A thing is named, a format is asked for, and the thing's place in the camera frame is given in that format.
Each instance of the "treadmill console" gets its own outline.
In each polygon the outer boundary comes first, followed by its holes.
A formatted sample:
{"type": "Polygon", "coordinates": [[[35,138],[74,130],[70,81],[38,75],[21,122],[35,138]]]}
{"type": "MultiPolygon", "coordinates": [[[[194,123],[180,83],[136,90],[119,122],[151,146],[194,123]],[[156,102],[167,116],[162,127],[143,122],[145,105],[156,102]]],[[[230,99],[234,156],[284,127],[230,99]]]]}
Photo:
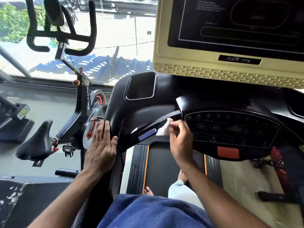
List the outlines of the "treadmill console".
{"type": "Polygon", "coordinates": [[[185,115],[195,141],[269,149],[280,125],[242,112],[200,111],[185,115]]]}

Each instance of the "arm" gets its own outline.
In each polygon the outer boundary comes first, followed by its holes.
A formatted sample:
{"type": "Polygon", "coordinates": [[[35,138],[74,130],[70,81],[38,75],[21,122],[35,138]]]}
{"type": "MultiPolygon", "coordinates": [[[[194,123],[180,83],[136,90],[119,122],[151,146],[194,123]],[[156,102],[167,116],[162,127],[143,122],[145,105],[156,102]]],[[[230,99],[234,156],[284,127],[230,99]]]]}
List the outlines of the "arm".
{"type": "Polygon", "coordinates": [[[97,125],[90,148],[86,152],[83,170],[28,228],[70,228],[91,190],[109,171],[115,160],[117,137],[110,141],[110,124],[102,120],[97,125]]]}
{"type": "Polygon", "coordinates": [[[193,135],[186,122],[171,122],[169,134],[171,153],[186,174],[215,227],[269,228],[199,170],[193,160],[193,135]],[[175,134],[177,130],[180,131],[178,136],[175,134]]]}

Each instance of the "foot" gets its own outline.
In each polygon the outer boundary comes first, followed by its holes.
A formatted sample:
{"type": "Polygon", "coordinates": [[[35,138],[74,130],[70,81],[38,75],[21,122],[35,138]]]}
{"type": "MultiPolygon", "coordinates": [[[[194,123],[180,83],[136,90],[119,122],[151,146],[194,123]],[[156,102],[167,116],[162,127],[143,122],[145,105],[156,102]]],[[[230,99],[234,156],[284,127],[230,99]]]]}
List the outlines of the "foot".
{"type": "Polygon", "coordinates": [[[152,191],[150,190],[149,187],[146,187],[146,188],[143,190],[143,193],[144,193],[144,194],[147,194],[147,195],[154,196],[154,194],[152,193],[152,191]]]}
{"type": "Polygon", "coordinates": [[[180,170],[177,180],[182,180],[184,182],[184,184],[187,184],[187,182],[188,182],[188,178],[182,170],[180,170]]]}

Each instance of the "window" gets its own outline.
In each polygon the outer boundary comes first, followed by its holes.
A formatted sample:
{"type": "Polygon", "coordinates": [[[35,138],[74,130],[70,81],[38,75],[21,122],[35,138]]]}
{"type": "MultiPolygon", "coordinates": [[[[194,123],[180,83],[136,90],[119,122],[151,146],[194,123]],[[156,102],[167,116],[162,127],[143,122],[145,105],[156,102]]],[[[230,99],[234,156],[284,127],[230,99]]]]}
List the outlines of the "window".
{"type": "MultiPolygon", "coordinates": [[[[90,34],[88,0],[59,0],[70,12],[78,34],[90,34]]],[[[96,84],[113,86],[120,78],[152,70],[154,30],[158,0],[94,0],[97,40],[86,56],[65,55],[76,67],[83,67],[96,84]]],[[[34,0],[38,29],[44,26],[43,0],[34,0]]],[[[50,52],[35,52],[26,42],[29,19],[25,0],[0,1],[0,46],[15,58],[32,77],[50,80],[75,79],[75,74],[55,60],[58,41],[36,38],[36,45],[47,45],[50,52]]],[[[69,41],[69,48],[83,49],[85,42],[69,41]]],[[[0,57],[3,67],[11,67],[0,57]]],[[[21,76],[16,69],[4,71],[21,76]]]]}

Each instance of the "bike seat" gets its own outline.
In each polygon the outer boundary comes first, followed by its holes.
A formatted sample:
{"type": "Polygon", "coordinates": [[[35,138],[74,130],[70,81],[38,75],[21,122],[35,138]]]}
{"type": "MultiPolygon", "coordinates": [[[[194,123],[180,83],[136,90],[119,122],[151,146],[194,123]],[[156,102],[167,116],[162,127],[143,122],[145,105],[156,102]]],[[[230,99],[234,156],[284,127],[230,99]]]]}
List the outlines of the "bike seat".
{"type": "Polygon", "coordinates": [[[46,159],[52,152],[50,141],[52,123],[52,120],[43,122],[36,133],[19,147],[16,152],[16,157],[30,161],[46,159]]]}

